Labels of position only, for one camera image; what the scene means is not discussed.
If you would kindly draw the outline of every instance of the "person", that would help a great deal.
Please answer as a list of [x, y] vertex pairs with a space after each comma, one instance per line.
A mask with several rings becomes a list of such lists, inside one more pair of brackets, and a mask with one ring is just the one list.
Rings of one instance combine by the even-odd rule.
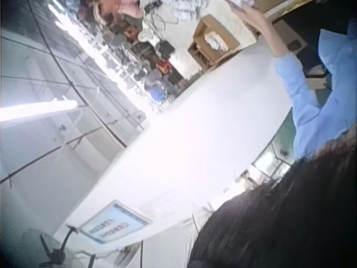
[[246, 191], [214, 212], [187, 268], [357, 267], [355, 39], [321, 32], [320, 56], [334, 88], [320, 108], [272, 24], [254, 8], [232, 9], [262, 33], [277, 57], [302, 157], [279, 183]]
[[109, 13], [121, 13], [134, 18], [142, 18], [145, 14], [160, 7], [162, 4], [161, 0], [155, 0], [144, 8], [140, 8], [140, 1], [138, 0], [101, 0], [99, 3], [102, 16]]
[[320, 107], [315, 92], [307, 86], [301, 63], [289, 52], [273, 25], [254, 8], [244, 6], [240, 9], [232, 4], [231, 8], [243, 21], [262, 33], [276, 57], [277, 73], [292, 103], [296, 127], [294, 150], [298, 159], [314, 154], [356, 122], [356, 20], [350, 20], [348, 35], [321, 30], [319, 56], [332, 74], [332, 92], [326, 104]]

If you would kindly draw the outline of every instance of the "fan blade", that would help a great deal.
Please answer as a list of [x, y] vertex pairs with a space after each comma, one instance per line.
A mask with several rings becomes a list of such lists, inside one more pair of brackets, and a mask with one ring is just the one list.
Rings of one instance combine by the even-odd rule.
[[44, 247], [44, 249], [45, 249], [45, 251], [46, 251], [46, 254], [47, 254], [47, 256], [50, 258], [51, 252], [50, 252], [50, 250], [49, 250], [49, 247], [48, 247], [47, 244], [46, 244], [46, 241], [45, 241], [44, 237], [43, 237], [41, 234], [40, 234], [40, 238], [41, 238], [42, 245], [43, 245], [43, 247]]
[[52, 267], [52, 262], [46, 261], [39, 265], [39, 267]]

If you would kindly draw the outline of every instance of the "ceiling light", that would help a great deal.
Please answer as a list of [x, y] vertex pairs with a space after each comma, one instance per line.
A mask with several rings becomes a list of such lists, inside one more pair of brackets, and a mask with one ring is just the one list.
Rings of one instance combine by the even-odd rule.
[[21, 104], [0, 108], [0, 122], [38, 116], [40, 114], [54, 113], [74, 109], [78, 106], [75, 100], [57, 100], [52, 102], [40, 102]]

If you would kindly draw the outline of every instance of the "blue sleeve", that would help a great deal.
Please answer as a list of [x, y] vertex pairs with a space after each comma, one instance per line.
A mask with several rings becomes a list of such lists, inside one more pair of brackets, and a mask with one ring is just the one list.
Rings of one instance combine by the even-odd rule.
[[276, 69], [283, 79], [292, 104], [293, 121], [297, 131], [320, 113], [316, 94], [308, 88], [302, 65], [293, 53], [277, 59]]

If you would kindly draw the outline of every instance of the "dark hair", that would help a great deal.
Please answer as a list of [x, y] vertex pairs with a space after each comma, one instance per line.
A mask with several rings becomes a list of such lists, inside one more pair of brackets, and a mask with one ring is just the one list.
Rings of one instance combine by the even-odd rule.
[[278, 184], [224, 203], [188, 268], [357, 267], [355, 198], [355, 143], [301, 160]]

